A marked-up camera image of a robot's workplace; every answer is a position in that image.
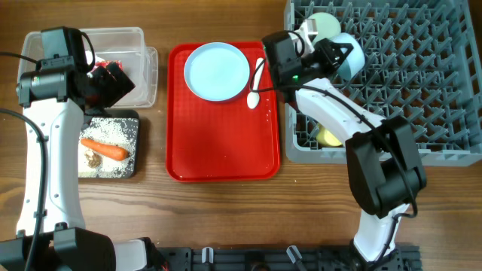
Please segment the white plastic spoon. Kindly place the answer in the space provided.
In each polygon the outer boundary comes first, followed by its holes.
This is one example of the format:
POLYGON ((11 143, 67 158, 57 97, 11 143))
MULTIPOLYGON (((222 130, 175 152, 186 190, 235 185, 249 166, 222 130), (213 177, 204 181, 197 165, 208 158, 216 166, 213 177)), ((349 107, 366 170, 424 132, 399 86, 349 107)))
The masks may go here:
POLYGON ((261 76, 263 73, 265 59, 258 58, 255 66, 255 73, 252 76, 251 90, 247 95, 247 106, 249 109, 255 109, 260 102, 260 95, 257 93, 261 76))

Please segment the green bowl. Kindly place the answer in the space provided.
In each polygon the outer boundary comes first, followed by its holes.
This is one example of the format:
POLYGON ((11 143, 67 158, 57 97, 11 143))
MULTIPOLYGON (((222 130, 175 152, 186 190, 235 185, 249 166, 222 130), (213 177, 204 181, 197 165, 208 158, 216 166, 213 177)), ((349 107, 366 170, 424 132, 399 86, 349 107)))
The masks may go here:
POLYGON ((333 15, 325 12, 318 12, 309 16, 310 20, 315 20, 317 36, 313 39, 313 44, 324 38, 333 38, 341 33, 340 21, 333 15))

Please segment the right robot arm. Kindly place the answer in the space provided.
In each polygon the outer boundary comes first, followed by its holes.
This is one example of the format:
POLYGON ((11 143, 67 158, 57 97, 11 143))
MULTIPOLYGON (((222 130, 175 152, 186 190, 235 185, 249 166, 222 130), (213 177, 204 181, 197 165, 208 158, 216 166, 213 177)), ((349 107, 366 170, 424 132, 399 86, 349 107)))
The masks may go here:
POLYGON ((398 225, 417 216, 416 195, 427 182, 410 123, 372 113, 332 85, 329 76, 349 80, 365 65, 351 35, 313 43, 309 32, 284 30, 262 44, 273 89, 345 147, 349 187, 362 210, 350 244, 352 268, 375 270, 394 261, 398 225))

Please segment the yellow cup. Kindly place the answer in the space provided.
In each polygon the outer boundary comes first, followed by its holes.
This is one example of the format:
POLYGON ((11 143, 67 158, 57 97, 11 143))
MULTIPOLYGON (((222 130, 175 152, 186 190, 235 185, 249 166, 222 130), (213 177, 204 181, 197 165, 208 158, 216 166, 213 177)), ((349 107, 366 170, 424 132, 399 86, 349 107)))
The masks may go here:
POLYGON ((331 132, 329 132, 324 126, 321 124, 317 124, 319 128, 319 132, 316 135, 316 141, 325 146, 325 147, 339 147, 342 145, 341 141, 339 141, 331 132))

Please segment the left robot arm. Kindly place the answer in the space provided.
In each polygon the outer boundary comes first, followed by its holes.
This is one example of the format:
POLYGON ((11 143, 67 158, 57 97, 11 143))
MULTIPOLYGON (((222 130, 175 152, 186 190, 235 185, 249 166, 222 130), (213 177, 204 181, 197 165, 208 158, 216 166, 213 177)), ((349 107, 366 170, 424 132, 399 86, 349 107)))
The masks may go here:
POLYGON ((96 66, 86 33, 41 32, 44 51, 21 75, 17 96, 26 123, 26 189, 14 239, 1 243, 8 270, 166 270, 147 237, 119 243, 85 227, 78 191, 81 129, 134 88, 117 63, 96 66))

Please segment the clear plastic bin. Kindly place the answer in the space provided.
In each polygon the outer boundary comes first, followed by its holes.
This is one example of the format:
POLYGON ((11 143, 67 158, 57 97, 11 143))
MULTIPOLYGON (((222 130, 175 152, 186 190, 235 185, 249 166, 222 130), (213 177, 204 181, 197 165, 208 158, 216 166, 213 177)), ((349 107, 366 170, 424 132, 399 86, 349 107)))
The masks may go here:
POLYGON ((145 43, 139 27, 75 29, 59 26, 31 32, 23 44, 17 77, 18 103, 24 108, 34 102, 85 102, 89 76, 85 51, 94 52, 102 62, 119 62, 136 87, 112 107, 147 108, 157 91, 157 51, 145 43))

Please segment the grey dishwasher rack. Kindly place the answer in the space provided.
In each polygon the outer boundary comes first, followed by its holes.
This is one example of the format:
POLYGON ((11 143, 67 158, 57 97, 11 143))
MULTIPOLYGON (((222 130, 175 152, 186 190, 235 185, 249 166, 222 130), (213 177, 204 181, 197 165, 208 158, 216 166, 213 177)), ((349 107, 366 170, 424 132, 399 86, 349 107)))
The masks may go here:
POLYGON ((384 117, 404 117, 426 166, 481 159, 481 60, 467 1, 289 1, 284 27, 325 12, 366 55, 352 80, 332 84, 384 117))

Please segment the light blue bowl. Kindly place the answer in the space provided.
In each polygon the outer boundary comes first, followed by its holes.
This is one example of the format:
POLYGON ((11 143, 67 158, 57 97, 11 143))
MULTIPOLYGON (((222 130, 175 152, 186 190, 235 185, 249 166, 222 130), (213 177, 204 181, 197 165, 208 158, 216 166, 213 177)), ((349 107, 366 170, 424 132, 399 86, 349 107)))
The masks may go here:
POLYGON ((332 37, 331 41, 336 44, 352 45, 353 49, 342 62, 337 73, 345 81, 353 79, 365 66, 365 53, 362 50, 361 45, 356 41, 353 35, 344 32, 332 37))

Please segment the red serving tray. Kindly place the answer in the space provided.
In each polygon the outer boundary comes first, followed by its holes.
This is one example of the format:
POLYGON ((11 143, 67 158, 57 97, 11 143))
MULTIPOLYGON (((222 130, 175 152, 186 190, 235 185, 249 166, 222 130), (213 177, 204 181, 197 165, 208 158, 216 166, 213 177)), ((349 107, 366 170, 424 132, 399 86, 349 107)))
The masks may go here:
POLYGON ((278 102, 261 93, 250 109, 249 89, 229 102, 208 102, 184 80, 188 56, 200 44, 169 53, 166 109, 166 170, 176 181, 240 181, 273 177, 281 164, 278 102))

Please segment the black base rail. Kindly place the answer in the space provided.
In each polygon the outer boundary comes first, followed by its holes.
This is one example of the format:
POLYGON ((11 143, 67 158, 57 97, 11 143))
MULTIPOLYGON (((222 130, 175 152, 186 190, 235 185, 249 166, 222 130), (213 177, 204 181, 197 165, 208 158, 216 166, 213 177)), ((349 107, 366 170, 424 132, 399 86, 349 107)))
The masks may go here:
POLYGON ((160 248, 162 270, 249 271, 249 270, 394 270, 422 271, 417 246, 399 245, 380 264, 363 264, 347 246, 320 248, 191 249, 160 248))

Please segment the brown food scrap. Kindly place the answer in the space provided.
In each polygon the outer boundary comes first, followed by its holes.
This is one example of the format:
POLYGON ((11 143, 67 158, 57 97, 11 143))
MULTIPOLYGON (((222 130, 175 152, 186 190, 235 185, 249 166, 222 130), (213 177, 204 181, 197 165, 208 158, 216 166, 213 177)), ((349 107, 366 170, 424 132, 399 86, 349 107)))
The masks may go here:
POLYGON ((90 167, 91 169, 95 169, 99 167, 100 164, 102 163, 102 158, 91 150, 85 151, 84 156, 86 159, 87 166, 90 167))

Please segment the orange carrot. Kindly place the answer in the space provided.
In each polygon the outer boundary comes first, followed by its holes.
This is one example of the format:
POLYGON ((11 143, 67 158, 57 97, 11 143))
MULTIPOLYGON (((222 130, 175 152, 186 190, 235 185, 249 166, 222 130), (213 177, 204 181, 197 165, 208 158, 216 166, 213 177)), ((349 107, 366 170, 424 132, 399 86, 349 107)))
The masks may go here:
POLYGON ((96 142, 92 139, 81 139, 81 144, 93 151, 116 161, 125 160, 129 156, 129 152, 116 145, 107 145, 96 142))

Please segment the light blue plate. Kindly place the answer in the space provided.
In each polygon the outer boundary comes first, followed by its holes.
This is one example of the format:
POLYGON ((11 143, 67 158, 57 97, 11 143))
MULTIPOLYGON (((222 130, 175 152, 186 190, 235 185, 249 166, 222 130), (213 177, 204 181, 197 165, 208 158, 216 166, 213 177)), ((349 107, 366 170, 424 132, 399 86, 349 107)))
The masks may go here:
POLYGON ((232 44, 203 44, 185 62, 186 85, 195 96, 209 102, 225 102, 238 96, 249 78, 249 61, 232 44))

